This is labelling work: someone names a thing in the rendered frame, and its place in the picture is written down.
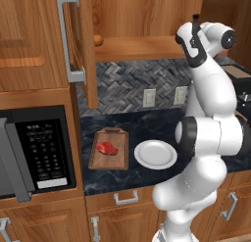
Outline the red raw steak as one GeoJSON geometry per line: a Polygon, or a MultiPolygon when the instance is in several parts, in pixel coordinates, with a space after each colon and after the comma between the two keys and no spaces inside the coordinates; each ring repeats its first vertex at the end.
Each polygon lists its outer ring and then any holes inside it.
{"type": "Polygon", "coordinates": [[[97,150],[104,155],[117,155],[118,149],[110,142],[102,142],[96,145],[97,150]]]}

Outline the white round plate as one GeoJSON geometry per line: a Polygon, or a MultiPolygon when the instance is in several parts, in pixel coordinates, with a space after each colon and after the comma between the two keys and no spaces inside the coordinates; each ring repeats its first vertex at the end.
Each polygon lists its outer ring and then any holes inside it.
{"type": "Polygon", "coordinates": [[[176,149],[161,140],[146,140],[134,149],[134,158],[148,169],[161,170],[172,167],[177,160],[176,149]]]}

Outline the wooden cutting board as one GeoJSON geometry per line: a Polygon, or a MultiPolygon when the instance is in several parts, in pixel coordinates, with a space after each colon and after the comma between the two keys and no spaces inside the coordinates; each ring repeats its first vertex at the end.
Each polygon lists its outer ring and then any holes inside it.
{"type": "Polygon", "coordinates": [[[91,155],[88,163],[89,169],[128,169],[128,133],[119,127],[105,127],[95,133],[91,155]],[[118,149],[117,155],[104,155],[96,145],[110,142],[118,149]]]}

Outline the open wooden cabinet door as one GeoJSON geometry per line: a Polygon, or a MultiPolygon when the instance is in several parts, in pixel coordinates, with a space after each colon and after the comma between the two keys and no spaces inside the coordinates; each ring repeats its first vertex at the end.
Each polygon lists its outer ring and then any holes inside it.
{"type": "Polygon", "coordinates": [[[69,83],[80,82],[87,105],[98,108],[91,0],[57,0],[69,83]]]}

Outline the wooden base cabinet door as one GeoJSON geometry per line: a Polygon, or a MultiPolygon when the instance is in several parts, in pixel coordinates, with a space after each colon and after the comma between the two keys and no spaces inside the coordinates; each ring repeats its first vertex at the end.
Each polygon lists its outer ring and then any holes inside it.
{"type": "Polygon", "coordinates": [[[231,188],[226,192],[215,216],[209,222],[209,231],[204,235],[203,242],[217,242],[247,234],[251,234],[251,184],[231,188]],[[225,220],[221,212],[227,211],[231,205],[227,196],[230,192],[235,193],[238,202],[230,220],[225,220]]]}
{"type": "Polygon", "coordinates": [[[100,242],[152,242],[156,231],[158,212],[119,209],[92,213],[89,217],[91,242],[94,242],[92,217],[99,217],[100,242]]]}
{"type": "Polygon", "coordinates": [[[20,242],[89,242],[82,198],[0,211],[9,218],[12,239],[20,242]]]}

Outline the round brown food item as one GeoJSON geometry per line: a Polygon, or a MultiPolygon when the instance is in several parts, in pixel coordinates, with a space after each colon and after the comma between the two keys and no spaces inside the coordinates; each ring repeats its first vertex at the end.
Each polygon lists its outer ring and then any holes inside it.
{"type": "Polygon", "coordinates": [[[103,42],[104,42],[104,38],[101,35],[99,34],[94,35],[94,45],[96,47],[101,46],[103,42]]]}

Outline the black microwave oven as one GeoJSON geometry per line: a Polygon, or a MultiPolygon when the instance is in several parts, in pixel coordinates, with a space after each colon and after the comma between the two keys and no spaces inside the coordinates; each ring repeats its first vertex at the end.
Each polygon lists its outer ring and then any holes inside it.
{"type": "Polygon", "coordinates": [[[0,110],[21,141],[34,184],[33,194],[76,187],[75,171],[62,106],[0,110]]]}

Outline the wooden drawer front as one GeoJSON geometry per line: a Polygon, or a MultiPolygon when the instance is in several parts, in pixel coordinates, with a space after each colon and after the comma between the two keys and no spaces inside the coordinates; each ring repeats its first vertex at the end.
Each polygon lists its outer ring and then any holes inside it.
{"type": "Polygon", "coordinates": [[[114,194],[119,193],[119,198],[121,200],[122,199],[129,199],[129,198],[133,197],[133,195],[132,195],[133,190],[137,190],[138,199],[139,199],[138,202],[133,203],[133,204],[142,204],[145,202],[152,201],[153,187],[152,186],[145,186],[145,187],[139,187],[139,188],[133,188],[133,189],[120,190],[120,191],[115,191],[115,192],[86,196],[85,201],[86,201],[86,205],[87,205],[87,210],[90,213],[92,213],[92,212],[96,212],[96,211],[103,211],[106,209],[132,205],[132,204],[127,204],[127,205],[117,206],[116,202],[114,200],[114,194]]]}

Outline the black countertop appliance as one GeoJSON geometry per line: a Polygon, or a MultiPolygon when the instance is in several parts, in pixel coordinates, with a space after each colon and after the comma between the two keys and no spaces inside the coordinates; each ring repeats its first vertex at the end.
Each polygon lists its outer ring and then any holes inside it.
{"type": "Polygon", "coordinates": [[[237,112],[244,116],[251,126],[251,71],[238,64],[223,65],[223,69],[231,79],[235,89],[237,112]]]}

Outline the white wall outlet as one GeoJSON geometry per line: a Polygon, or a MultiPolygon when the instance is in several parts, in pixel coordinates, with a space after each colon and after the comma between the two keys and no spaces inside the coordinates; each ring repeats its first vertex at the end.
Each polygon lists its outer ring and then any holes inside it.
{"type": "Polygon", "coordinates": [[[155,106],[155,89],[145,89],[143,95],[143,107],[150,108],[155,106]]]}
{"type": "Polygon", "coordinates": [[[175,105],[183,105],[185,103],[187,87],[179,86],[176,88],[174,104],[175,105]]]}

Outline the open wooden wall cabinet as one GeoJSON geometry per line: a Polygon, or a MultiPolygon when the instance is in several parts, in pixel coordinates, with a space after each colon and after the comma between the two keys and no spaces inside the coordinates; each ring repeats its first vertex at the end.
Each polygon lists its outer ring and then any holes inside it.
{"type": "Polygon", "coordinates": [[[201,22],[236,28],[251,0],[92,0],[94,32],[104,42],[98,62],[176,59],[176,30],[196,14],[201,22]]]}

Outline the closed wooden wall cabinet door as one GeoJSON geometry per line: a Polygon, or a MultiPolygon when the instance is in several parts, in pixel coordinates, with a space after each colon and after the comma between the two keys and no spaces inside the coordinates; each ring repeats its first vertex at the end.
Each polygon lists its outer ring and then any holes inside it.
{"type": "Polygon", "coordinates": [[[0,92],[68,85],[56,0],[0,0],[0,92]]]}

